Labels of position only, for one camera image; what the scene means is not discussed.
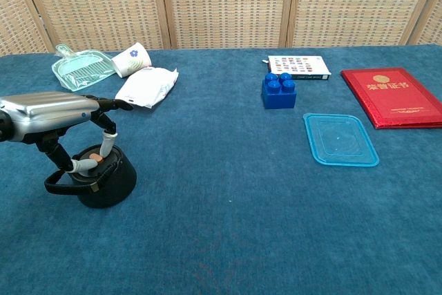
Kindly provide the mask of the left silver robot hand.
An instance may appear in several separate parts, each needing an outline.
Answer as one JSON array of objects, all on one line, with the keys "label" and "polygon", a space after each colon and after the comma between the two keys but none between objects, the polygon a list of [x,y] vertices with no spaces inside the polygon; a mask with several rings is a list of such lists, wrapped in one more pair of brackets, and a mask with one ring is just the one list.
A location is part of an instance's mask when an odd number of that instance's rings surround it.
[{"label": "left silver robot hand", "polygon": [[86,172],[98,166],[98,158],[74,160],[58,139],[70,127],[90,120],[104,130],[98,156],[106,158],[117,137],[116,124],[106,112],[119,108],[133,110],[131,104],[121,99],[57,91],[4,96],[1,98],[1,141],[36,144],[60,170]]}]

